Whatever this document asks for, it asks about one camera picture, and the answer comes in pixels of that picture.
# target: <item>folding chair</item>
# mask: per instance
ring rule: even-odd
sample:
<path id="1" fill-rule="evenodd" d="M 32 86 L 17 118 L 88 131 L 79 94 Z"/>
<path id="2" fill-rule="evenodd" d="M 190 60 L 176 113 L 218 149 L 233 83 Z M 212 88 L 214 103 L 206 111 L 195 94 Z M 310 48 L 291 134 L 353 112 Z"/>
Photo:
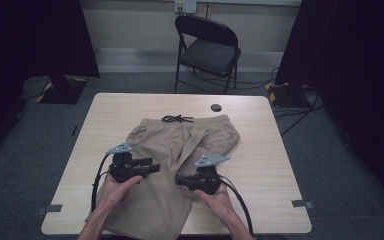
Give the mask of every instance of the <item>folding chair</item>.
<path id="1" fill-rule="evenodd" d="M 180 65 L 191 68 L 195 75 L 197 75 L 196 70 L 199 70 L 226 78 L 223 94 L 227 93 L 233 72 L 236 88 L 237 64 L 241 55 L 236 34 L 224 24 L 196 16 L 178 16 L 175 24 L 180 40 L 174 93 L 177 93 L 179 82 L 207 91 L 179 80 Z M 185 35 L 195 37 L 196 40 L 190 46 L 186 46 Z"/>

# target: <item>tabletop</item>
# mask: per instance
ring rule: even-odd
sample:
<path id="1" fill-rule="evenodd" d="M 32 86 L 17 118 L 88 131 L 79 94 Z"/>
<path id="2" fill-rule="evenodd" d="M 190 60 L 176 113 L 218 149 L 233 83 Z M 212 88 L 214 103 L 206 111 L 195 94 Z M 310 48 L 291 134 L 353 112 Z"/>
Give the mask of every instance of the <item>tabletop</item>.
<path id="1" fill-rule="evenodd" d="M 213 104 L 220 105 L 221 111 L 212 111 Z M 231 159 L 219 163 L 217 171 L 238 189 L 251 215 L 255 234 L 311 231 L 306 208 L 292 205 L 292 201 L 302 197 L 265 97 L 100 93 L 92 102 L 51 203 L 62 205 L 61 211 L 47 213 L 42 232 L 79 234 L 90 211 L 92 183 L 105 152 L 123 143 L 142 119 L 179 114 L 194 118 L 226 114 L 239 132 L 241 138 L 229 153 Z M 103 169 L 110 163 L 107 160 Z M 246 225 L 239 201 L 233 193 L 230 198 Z M 182 234 L 227 233 L 228 229 L 203 202 L 193 202 Z"/>

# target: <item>wall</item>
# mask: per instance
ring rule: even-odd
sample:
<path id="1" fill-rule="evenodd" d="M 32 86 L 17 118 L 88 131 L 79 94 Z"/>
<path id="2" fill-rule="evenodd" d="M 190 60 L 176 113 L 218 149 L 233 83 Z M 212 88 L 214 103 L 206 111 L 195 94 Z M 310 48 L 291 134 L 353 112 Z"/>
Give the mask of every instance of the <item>wall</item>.
<path id="1" fill-rule="evenodd" d="M 173 1 L 82 1 L 95 48 L 176 50 Z M 228 25 L 243 51 L 283 52 L 296 14 L 296 4 L 197 4 L 197 16 Z"/>

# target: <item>black controller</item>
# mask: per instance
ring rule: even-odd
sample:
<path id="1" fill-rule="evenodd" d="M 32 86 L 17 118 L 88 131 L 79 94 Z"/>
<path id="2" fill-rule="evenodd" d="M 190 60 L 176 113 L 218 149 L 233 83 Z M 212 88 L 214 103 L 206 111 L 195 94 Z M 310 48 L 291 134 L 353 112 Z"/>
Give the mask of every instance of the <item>black controller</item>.
<path id="1" fill-rule="evenodd" d="M 129 152 L 113 155 L 113 163 L 110 165 L 110 174 L 119 182 L 125 182 L 134 176 L 146 178 L 151 173 L 160 171 L 160 164 L 152 165 L 152 158 L 132 159 Z"/>
<path id="2" fill-rule="evenodd" d="M 195 175 L 191 176 L 177 175 L 174 177 L 174 180 L 177 185 L 186 186 L 191 191 L 200 189 L 209 195 L 216 193 L 221 184 L 216 167 L 199 167 L 196 169 L 196 172 Z"/>

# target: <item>electrical outlet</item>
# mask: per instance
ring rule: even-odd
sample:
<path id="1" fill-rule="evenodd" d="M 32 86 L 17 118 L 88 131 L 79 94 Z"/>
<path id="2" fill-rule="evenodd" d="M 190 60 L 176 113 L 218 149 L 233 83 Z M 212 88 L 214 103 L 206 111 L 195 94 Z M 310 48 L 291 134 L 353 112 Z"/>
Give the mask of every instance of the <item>electrical outlet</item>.
<path id="1" fill-rule="evenodd" d="M 185 12 L 185 1 L 174 1 L 174 12 L 183 13 Z"/>
<path id="2" fill-rule="evenodd" d="M 196 13 L 196 1 L 186 1 L 185 2 L 185 12 L 186 13 Z"/>

